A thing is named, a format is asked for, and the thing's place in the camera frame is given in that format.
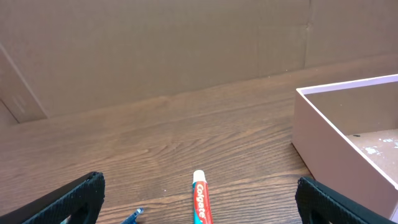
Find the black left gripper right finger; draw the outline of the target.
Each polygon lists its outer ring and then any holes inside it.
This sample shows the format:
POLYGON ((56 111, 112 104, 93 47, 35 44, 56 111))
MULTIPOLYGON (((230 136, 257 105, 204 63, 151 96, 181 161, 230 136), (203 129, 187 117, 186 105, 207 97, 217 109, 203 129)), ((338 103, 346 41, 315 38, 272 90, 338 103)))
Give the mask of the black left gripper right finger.
POLYGON ((303 224, 395 224, 310 177, 299 178, 295 201, 303 224))

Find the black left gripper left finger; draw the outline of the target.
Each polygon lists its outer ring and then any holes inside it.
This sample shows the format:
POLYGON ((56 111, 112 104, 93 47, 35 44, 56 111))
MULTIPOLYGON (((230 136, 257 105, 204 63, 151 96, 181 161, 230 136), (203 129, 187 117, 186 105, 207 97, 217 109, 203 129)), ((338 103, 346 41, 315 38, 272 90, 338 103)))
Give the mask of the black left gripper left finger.
POLYGON ((105 198, 101 172, 80 178, 1 216, 1 223, 96 223, 105 198))

